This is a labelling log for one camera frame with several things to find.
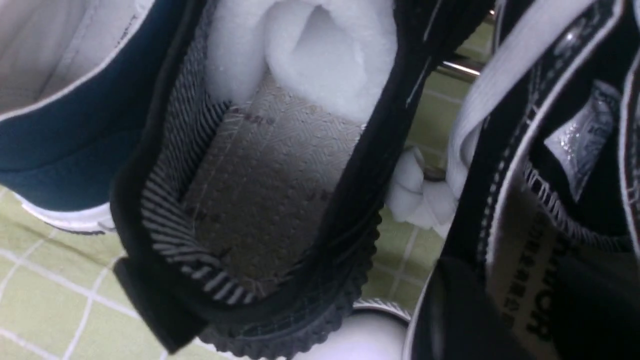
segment perforated insole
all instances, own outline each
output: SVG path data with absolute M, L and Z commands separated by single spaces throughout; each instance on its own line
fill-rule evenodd
M 229 109 L 184 199 L 197 238 L 248 289 L 271 293 L 316 239 L 363 129 L 267 76 Z
M 0 113 L 92 71 L 142 20 L 141 11 L 136 0 L 0 0 Z

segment tile grout line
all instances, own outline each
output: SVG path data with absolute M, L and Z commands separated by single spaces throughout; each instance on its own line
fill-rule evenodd
M 437 91 L 434 91 L 434 90 L 431 90 L 431 89 L 424 89 L 423 92 L 425 94 L 430 95 L 430 96 L 436 97 L 437 99 L 444 100 L 444 101 L 447 101 L 447 102 L 451 102 L 452 104 L 456 104 L 456 105 L 462 105 L 462 100 L 458 99 L 457 97 L 452 97 L 452 96 L 449 96 L 449 95 L 445 95 L 445 94 L 443 94 L 441 92 L 437 92 Z
M 416 285 L 416 286 L 419 286 L 419 287 L 423 287 L 424 283 L 426 282 L 426 280 L 422 281 L 422 280 L 420 280 L 420 279 L 418 279 L 416 277 L 404 274 L 402 272 L 399 272 L 399 271 L 394 270 L 394 269 L 392 269 L 392 268 L 390 268 L 390 267 L 388 267 L 386 265 L 382 265 L 382 264 L 379 264 L 379 263 L 373 263 L 373 267 L 378 269 L 378 270 L 380 270 L 380 271 L 382 271 L 382 272 L 386 272 L 387 274 L 393 276 L 394 278 L 395 277 L 399 277 L 400 280 L 406 281 L 406 282 L 408 282 L 408 283 L 410 283 L 412 285 Z
M 466 49 L 466 50 L 475 51 L 476 53 L 479 53 L 479 54 L 486 54 L 485 53 L 485 49 L 483 49 L 482 47 L 479 47 L 479 46 L 475 46 L 475 45 L 465 45 L 465 44 L 463 44 L 461 46 L 461 48 L 462 49 Z
M 18 270 L 18 268 L 20 268 L 20 266 L 25 261 L 27 261 L 27 258 L 37 248 L 39 248 L 39 246 L 41 246 L 46 239 L 52 239 L 54 236 L 56 236 L 57 232 L 58 232 L 58 230 L 53 229 L 46 238 L 42 238 L 42 239 L 39 239 L 38 241 L 36 241 L 36 243 L 33 244 L 29 249 L 27 249 L 27 251 L 25 251 L 22 256 L 19 256 L 19 257 L 16 256 L 15 259 L 10 259 L 10 260 L 13 261 L 13 266 L 11 267 L 11 270 L 9 270 L 9 272 L 6 274 L 6 276 L 4 277 L 2 282 L 0 282 L 0 302 L 2 302 L 2 297 L 4 295 L 4 289 L 6 288 L 6 285 L 9 283 L 9 280 L 13 277 L 13 275 Z
M 26 349 L 40 357 L 42 357 L 42 359 L 45 360 L 58 360 L 59 358 L 57 356 L 55 356 L 54 354 L 26 341 L 25 339 L 21 338 L 20 336 L 18 336 L 17 334 L 13 333 L 12 331 L 9 331 L 7 329 L 4 329 L 2 327 L 0 327 L 0 336 L 18 344 L 19 347 Z
M 51 233 L 49 233 L 49 236 L 46 238 L 48 239 L 53 238 L 57 232 L 58 232 L 57 230 L 52 230 Z M 13 266 L 11 267 L 11 270 L 9 270 L 9 272 L 6 274 L 2 282 L 0 282 L 0 303 L 2 303 L 4 290 L 6 289 L 6 286 L 9 283 L 9 280 L 11 280 L 15 272 L 24 264 L 24 262 L 26 261 L 26 258 L 28 258 L 29 255 L 31 255 L 37 248 L 39 248 L 39 246 L 41 246 L 44 243 L 44 241 L 45 241 L 45 238 L 42 238 L 36 241 L 36 243 L 33 244 L 29 249 L 27 249 L 27 251 L 25 251 L 22 256 L 20 257 L 16 256 L 16 258 L 13 260 Z M 37 347 L 36 345 L 29 343 L 25 339 L 18 337 L 16 334 L 10 332 L 9 330 L 1 329 L 0 332 L 4 332 L 2 335 L 5 338 L 12 340 L 14 343 L 18 344 L 18 346 L 28 351 L 34 352 L 46 359 L 57 359 L 57 357 Z
M 196 340 L 194 340 L 194 342 L 192 342 L 195 345 L 198 345 L 199 347 L 205 348 L 215 354 L 218 354 L 220 356 L 226 357 L 229 360 L 239 360 L 238 357 L 233 356 L 232 354 L 226 353 L 226 352 L 220 352 L 216 349 L 215 346 L 211 345 L 211 344 L 206 344 L 204 343 L 202 340 L 200 340 L 200 338 L 196 338 Z
M 401 274 L 404 272 L 404 268 L 406 266 L 407 261 L 409 260 L 409 256 L 411 256 L 411 251 L 413 250 L 413 244 L 415 243 L 415 240 L 418 237 L 418 232 L 420 231 L 420 229 L 417 226 L 413 227 L 413 231 L 411 233 L 411 237 L 409 237 L 409 242 L 406 244 L 406 247 L 404 248 L 404 254 L 402 256 L 402 261 L 400 261 L 400 266 L 398 267 L 398 274 Z M 391 284 L 391 289 L 389 289 L 389 298 L 392 299 L 394 297 L 394 295 L 396 294 L 396 290 L 398 288 L 398 285 L 400 284 L 400 276 L 399 275 L 395 275 L 394 276 L 394 282 L 393 284 Z
M 10 261 L 14 261 L 14 262 L 18 260 L 18 257 L 14 253 L 12 253 L 10 251 L 7 251 L 7 250 L 4 250 L 4 249 L 0 249 L 0 257 L 5 258 L 5 259 L 10 260 Z M 87 288 L 85 288 L 83 286 L 80 286 L 80 285 L 68 280 L 65 277 L 62 277 L 62 276 L 60 276 L 58 274 L 55 274 L 54 272 L 50 271 L 49 269 L 46 269 L 46 268 L 44 268 L 44 267 L 42 267 L 42 266 L 40 266 L 38 264 L 32 263 L 29 260 L 24 260 L 22 262 L 22 266 L 24 266 L 24 268 L 27 268 L 28 270 L 31 270 L 31 271 L 35 272 L 36 274 L 41 275 L 42 277 L 44 277 L 44 278 L 46 278 L 48 280 L 51 280 L 51 281 L 55 282 L 56 284 L 66 288 L 68 290 L 71 290 L 71 291 L 73 291 L 75 293 L 78 293 L 80 295 L 84 295 L 85 297 L 89 297 L 90 296 L 91 291 L 89 289 L 87 289 Z M 106 307 L 108 307 L 108 308 L 110 308 L 112 310 L 118 311 L 120 313 L 123 313 L 123 314 L 128 315 L 128 316 L 130 316 L 132 318 L 135 318 L 135 319 L 140 319 L 140 315 L 138 315 L 135 311 L 133 311 L 133 310 L 131 310 L 131 309 L 129 309 L 129 308 L 123 306 L 123 305 L 120 305 L 120 304 L 118 304 L 118 303 L 116 303 L 116 302 L 114 302 L 112 300 L 109 300 L 109 299 L 103 297 L 102 295 L 96 295 L 94 300 L 96 302 L 98 302 L 99 304 L 104 305 L 104 306 L 106 306 Z
M 407 141 L 404 142 L 404 144 L 405 145 L 409 145 L 409 146 L 415 146 L 418 149 L 420 149 L 420 150 L 422 150 L 424 152 L 428 152 L 429 154 L 434 155 L 434 156 L 439 156 L 439 157 L 444 156 L 444 153 L 442 151 L 438 151 L 436 149 L 432 149 L 432 148 L 430 148 L 430 147 L 428 147 L 426 145 L 422 145 L 421 143 L 417 143 L 417 142 L 413 142 L 411 140 L 407 140 Z
M 84 312 L 82 314 L 82 319 L 80 319 L 80 324 L 78 324 L 78 328 L 76 329 L 76 333 L 74 334 L 73 339 L 71 339 L 71 342 L 69 343 L 69 346 L 67 347 L 67 351 L 65 352 L 65 355 L 62 357 L 63 360 L 68 360 L 69 357 L 71 356 L 71 354 L 73 354 L 74 350 L 76 349 L 77 343 L 80 340 L 80 336 L 82 335 L 82 333 L 84 331 L 84 328 L 86 327 L 87 321 L 89 320 L 89 315 L 91 315 L 91 309 L 93 307 L 93 302 L 95 301 L 95 296 L 97 295 L 98 289 L 100 288 L 100 285 L 102 284 L 102 281 L 104 280 L 104 278 L 111 271 L 111 268 L 113 267 L 113 265 L 122 256 L 123 256 L 123 254 L 120 254 L 120 255 L 114 257 L 109 262 L 109 265 L 105 266 L 100 271 L 100 273 L 98 274 L 98 277 L 93 282 L 93 286 L 91 288 L 91 293 L 89 294 L 89 296 L 87 297 L 87 300 L 86 300 L 86 305 L 84 307 Z

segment metal rack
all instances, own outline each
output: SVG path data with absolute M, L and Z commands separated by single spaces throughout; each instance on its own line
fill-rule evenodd
M 489 12 L 484 19 L 484 23 L 495 25 L 494 10 Z M 483 66 L 484 64 L 479 61 L 471 60 L 470 58 L 460 54 L 455 54 L 450 59 L 443 61 L 436 71 L 467 83 L 473 83 L 474 80 L 480 76 Z

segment white rubber sole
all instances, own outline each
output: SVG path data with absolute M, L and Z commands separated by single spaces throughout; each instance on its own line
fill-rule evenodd
M 404 341 L 402 360 L 411 360 L 411 355 L 413 352 L 413 338 L 415 337 L 415 327 L 418 324 L 418 315 L 420 313 L 420 309 L 422 308 L 422 303 L 424 302 L 424 296 L 427 293 L 427 288 L 429 287 L 429 283 L 431 282 L 431 276 L 433 275 L 433 271 L 429 274 L 424 287 L 422 288 L 422 292 L 420 292 L 420 298 L 418 299 L 418 303 L 415 305 L 415 310 L 413 310 L 413 316 L 411 317 L 411 322 L 409 323 L 409 328 L 406 332 L 406 339 Z
M 383 300 L 383 299 L 358 299 L 353 303 L 353 311 L 372 310 L 381 311 L 395 316 L 396 318 L 406 322 L 407 326 L 411 321 L 411 314 L 403 309 L 395 302 Z
M 34 217 L 62 231 L 77 234 L 100 234 L 115 232 L 109 203 L 82 211 L 60 212 L 39 208 L 20 195 L 14 194 L 22 208 Z

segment shoe heel tab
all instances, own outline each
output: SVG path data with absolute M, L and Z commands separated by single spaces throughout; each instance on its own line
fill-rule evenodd
M 156 286 L 129 258 L 118 260 L 113 269 L 127 297 L 149 329 L 170 354 L 191 343 L 207 322 L 184 308 L 169 292 Z

